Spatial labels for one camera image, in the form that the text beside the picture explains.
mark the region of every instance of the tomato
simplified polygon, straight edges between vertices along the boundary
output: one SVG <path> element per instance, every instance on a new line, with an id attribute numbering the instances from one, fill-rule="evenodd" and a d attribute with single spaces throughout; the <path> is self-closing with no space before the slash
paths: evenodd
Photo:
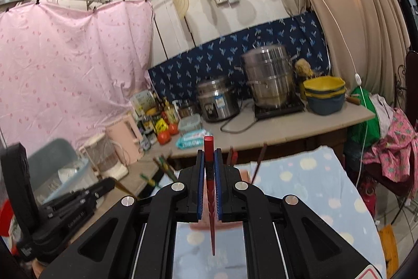
<path id="1" fill-rule="evenodd" d="M 159 133 L 158 136 L 157 136 L 157 140 L 160 143 L 160 145 L 164 145 L 164 144 L 170 142 L 171 141 L 171 135 L 170 135 L 169 131 L 165 130 L 165 131 Z"/>
<path id="2" fill-rule="evenodd" d="M 170 123 L 169 132 L 172 135 L 177 135 L 178 134 L 178 125 L 176 123 Z"/>

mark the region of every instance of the blue gripper pad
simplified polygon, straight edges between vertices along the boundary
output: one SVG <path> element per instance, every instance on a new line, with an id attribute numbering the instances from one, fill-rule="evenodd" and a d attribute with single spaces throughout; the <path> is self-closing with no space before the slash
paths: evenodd
<path id="1" fill-rule="evenodd" d="M 200 160 L 200 166 L 199 166 L 199 186 L 197 187 L 197 195 L 200 198 L 200 203 L 197 207 L 197 218 L 199 220 L 202 219 L 202 212 L 203 212 L 203 187 L 204 187 L 203 179 L 205 175 L 204 162 L 205 162 L 205 153 L 202 152 L 202 158 Z"/>
<path id="2" fill-rule="evenodd" d="M 222 160 L 222 153 L 220 149 L 215 150 L 215 155 L 213 159 L 215 172 L 216 207 L 218 211 L 218 219 L 222 220 L 222 188 L 219 167 L 223 167 L 223 163 L 221 162 L 221 164 L 219 164 L 219 159 Z"/>

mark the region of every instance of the light blue cloth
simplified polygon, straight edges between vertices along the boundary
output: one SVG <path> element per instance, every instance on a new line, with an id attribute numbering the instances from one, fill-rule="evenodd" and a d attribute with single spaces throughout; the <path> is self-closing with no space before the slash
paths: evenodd
<path id="1" fill-rule="evenodd" d="M 250 174 L 256 163 L 238 166 Z M 171 181 L 164 176 L 160 185 Z M 329 147 L 264 161 L 254 181 L 265 194 L 294 194 L 340 233 L 386 279 L 385 257 L 375 224 L 353 183 Z M 177 226 L 173 279 L 246 279 L 242 228 L 216 231 L 212 256 L 209 231 Z"/>

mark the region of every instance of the red chopstick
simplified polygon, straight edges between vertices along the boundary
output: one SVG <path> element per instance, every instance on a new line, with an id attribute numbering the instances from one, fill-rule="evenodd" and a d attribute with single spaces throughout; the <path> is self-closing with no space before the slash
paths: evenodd
<path id="1" fill-rule="evenodd" d="M 208 195 L 210 237 L 212 255 L 215 255 L 215 173 L 214 173 L 214 143 L 213 136 L 203 138 L 205 152 L 206 190 Z"/>
<path id="2" fill-rule="evenodd" d="M 263 148 L 261 148 L 260 156 L 258 157 L 258 160 L 257 160 L 257 167 L 256 167 L 256 171 L 254 172 L 254 175 L 252 176 L 251 184 L 253 184 L 254 180 L 256 179 L 258 169 L 260 168 L 261 161 L 263 161 L 264 159 L 264 154 L 265 154 L 266 149 L 267 149 L 267 143 L 264 143 Z"/>

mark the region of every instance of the metal screw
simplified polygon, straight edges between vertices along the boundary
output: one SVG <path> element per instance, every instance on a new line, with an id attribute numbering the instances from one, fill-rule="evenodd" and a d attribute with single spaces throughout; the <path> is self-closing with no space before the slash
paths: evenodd
<path id="1" fill-rule="evenodd" d="M 132 206 L 135 203 L 135 199 L 133 197 L 124 197 L 122 199 L 122 205 L 128 207 Z"/>
<path id="2" fill-rule="evenodd" d="M 174 191 L 182 191 L 184 189 L 184 184 L 181 182 L 174 182 L 171 185 L 171 189 Z"/>
<path id="3" fill-rule="evenodd" d="M 244 181 L 237 182 L 235 184 L 235 188 L 238 189 L 239 191 L 244 191 L 248 188 L 248 183 Z"/>
<path id="4" fill-rule="evenodd" d="M 294 195 L 288 195 L 285 199 L 287 204 L 296 205 L 299 202 L 299 199 Z"/>

